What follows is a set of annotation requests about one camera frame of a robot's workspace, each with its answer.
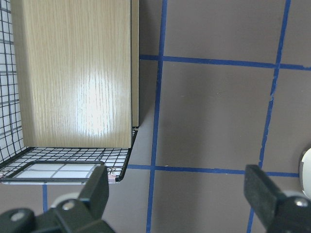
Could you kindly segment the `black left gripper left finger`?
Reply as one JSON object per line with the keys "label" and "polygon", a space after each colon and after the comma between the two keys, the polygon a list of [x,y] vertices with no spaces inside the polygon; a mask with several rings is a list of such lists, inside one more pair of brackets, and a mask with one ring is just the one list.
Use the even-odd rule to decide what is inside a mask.
{"label": "black left gripper left finger", "polygon": [[35,216],[28,208],[8,210],[0,215],[2,233],[113,233],[102,220],[109,198],[107,167],[97,166],[77,198],[59,202]]}

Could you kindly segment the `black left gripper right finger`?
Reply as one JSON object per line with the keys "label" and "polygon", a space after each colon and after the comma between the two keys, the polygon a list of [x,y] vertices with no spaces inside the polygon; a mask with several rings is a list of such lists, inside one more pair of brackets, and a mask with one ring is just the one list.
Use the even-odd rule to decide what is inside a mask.
{"label": "black left gripper right finger", "polygon": [[258,165],[245,167],[243,193],[267,233],[311,231],[311,200],[285,194]]}

